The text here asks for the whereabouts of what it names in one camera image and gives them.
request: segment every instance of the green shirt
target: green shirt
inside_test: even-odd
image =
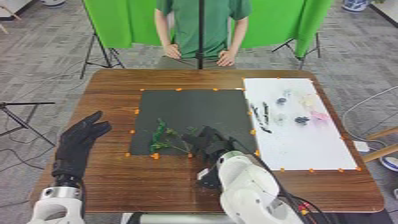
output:
[[[173,40],[181,58],[193,58],[198,49],[198,0],[157,0],[157,10],[173,12]],[[250,14],[250,0],[204,0],[204,57],[216,58],[227,49],[227,19]]]

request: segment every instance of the orange marker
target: orange marker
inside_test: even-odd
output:
[[[157,153],[152,153],[150,157],[152,157],[154,160],[157,160],[159,159]]]

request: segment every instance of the person's arm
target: person's arm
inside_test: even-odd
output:
[[[165,56],[173,59],[179,59],[181,53],[177,50],[177,45],[170,44],[170,38],[168,38],[166,16],[163,15],[163,12],[157,9],[154,9],[154,22],[156,22],[157,38],[163,46]]]
[[[227,51],[220,52],[220,59],[216,62],[218,66],[232,66],[234,65],[234,57],[239,50],[241,41],[244,38],[244,31],[248,26],[248,17],[234,22],[234,35],[232,35],[232,44]]]

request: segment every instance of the person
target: person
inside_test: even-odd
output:
[[[204,69],[234,69],[234,57],[244,38],[250,0],[204,0]],[[168,36],[166,15],[173,12],[173,36]],[[227,47],[228,17],[234,20]],[[198,0],[157,0],[154,21],[163,57],[157,69],[195,69],[198,49]]]

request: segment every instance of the person's hand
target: person's hand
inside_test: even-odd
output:
[[[236,56],[236,53],[232,53],[232,51],[221,51],[220,52],[220,55],[218,55],[220,59],[216,61],[216,65],[220,67],[234,65],[234,56]]]
[[[51,172],[53,176],[67,174],[79,179],[83,178],[90,148],[93,146],[95,139],[111,129],[106,121],[97,123],[101,115],[102,112],[97,111],[70,126],[60,135]]]
[[[181,53],[179,53],[179,50],[177,50],[177,45],[175,44],[168,44],[165,47],[163,47],[163,51],[165,51],[165,56],[173,58],[173,59],[179,59],[181,58]]]

